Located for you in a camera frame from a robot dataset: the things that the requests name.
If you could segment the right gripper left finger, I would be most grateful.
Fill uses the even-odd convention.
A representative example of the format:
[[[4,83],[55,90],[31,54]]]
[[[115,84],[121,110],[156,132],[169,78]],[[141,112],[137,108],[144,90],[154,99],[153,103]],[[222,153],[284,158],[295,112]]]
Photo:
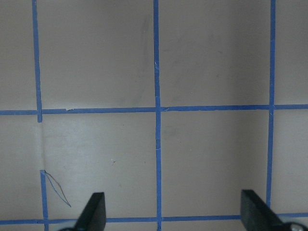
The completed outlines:
[[[74,231],[103,231],[106,226],[104,192],[93,193],[76,221]]]

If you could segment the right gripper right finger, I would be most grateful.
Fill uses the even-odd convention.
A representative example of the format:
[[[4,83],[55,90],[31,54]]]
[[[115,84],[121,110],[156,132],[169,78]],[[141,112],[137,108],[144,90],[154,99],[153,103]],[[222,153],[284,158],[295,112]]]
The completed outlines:
[[[246,231],[288,231],[282,222],[253,190],[241,191],[241,222]]]

